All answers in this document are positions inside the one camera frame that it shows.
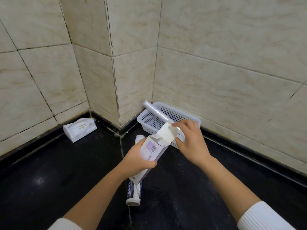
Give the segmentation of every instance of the barcode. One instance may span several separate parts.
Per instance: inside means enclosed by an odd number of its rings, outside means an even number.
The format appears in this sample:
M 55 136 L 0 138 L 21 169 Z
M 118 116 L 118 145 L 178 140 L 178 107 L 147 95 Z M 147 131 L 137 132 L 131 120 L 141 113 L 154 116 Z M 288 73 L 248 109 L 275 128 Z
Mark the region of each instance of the barcode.
M 152 148 L 150 149 L 152 152 L 155 152 L 155 150 L 157 149 L 157 146 L 153 145 Z

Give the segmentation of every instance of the person's right hand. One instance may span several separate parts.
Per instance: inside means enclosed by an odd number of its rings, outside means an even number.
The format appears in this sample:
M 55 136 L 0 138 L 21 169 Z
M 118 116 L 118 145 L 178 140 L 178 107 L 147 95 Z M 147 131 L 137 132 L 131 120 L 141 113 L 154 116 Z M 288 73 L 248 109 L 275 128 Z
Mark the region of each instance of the person's right hand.
M 178 137 L 175 140 L 179 150 L 189 161 L 201 167 L 212 158 L 197 122 L 181 120 L 173 123 L 172 126 L 179 127 L 185 135 L 184 142 L 181 142 Z

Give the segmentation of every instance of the white sleeve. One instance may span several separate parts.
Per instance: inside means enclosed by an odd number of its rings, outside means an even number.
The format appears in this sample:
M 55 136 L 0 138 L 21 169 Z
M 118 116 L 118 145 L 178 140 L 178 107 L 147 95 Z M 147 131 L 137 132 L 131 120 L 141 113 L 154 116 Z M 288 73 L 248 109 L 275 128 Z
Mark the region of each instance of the white sleeve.
M 252 205 L 240 218 L 239 230 L 295 230 L 269 205 L 260 201 Z
M 82 230 L 82 228 L 68 219 L 60 218 L 48 230 Z

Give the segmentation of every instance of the mesh basket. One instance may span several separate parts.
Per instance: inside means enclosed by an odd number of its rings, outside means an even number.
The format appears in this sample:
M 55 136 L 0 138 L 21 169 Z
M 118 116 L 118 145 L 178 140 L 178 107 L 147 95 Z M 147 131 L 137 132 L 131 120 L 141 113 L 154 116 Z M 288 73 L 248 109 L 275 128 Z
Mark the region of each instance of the mesh basket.
M 184 113 L 162 102 L 155 102 L 153 106 L 162 111 L 175 122 L 179 122 L 182 119 L 190 119 L 196 121 L 198 126 L 201 126 L 201 121 L 199 118 Z M 165 123 L 147 109 L 140 113 L 140 115 L 137 117 L 137 121 L 142 124 L 144 131 L 150 133 L 151 135 L 156 134 Z M 173 141 L 171 145 L 178 148 L 175 141 Z

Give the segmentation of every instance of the white product box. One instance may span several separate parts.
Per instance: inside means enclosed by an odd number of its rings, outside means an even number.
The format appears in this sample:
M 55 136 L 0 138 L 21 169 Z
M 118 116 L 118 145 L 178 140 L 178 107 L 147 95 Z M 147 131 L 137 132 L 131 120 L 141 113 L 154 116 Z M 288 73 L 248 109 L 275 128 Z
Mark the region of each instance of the white product box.
M 81 118 L 63 126 L 65 135 L 75 143 L 77 140 L 96 130 L 97 126 L 93 118 Z
M 140 150 L 141 157 L 144 160 L 157 161 L 175 139 L 177 134 L 178 129 L 173 127 L 171 122 L 166 122 L 156 134 L 147 137 Z M 138 184 L 149 171 L 150 169 L 142 170 L 129 179 L 133 181 L 134 184 Z

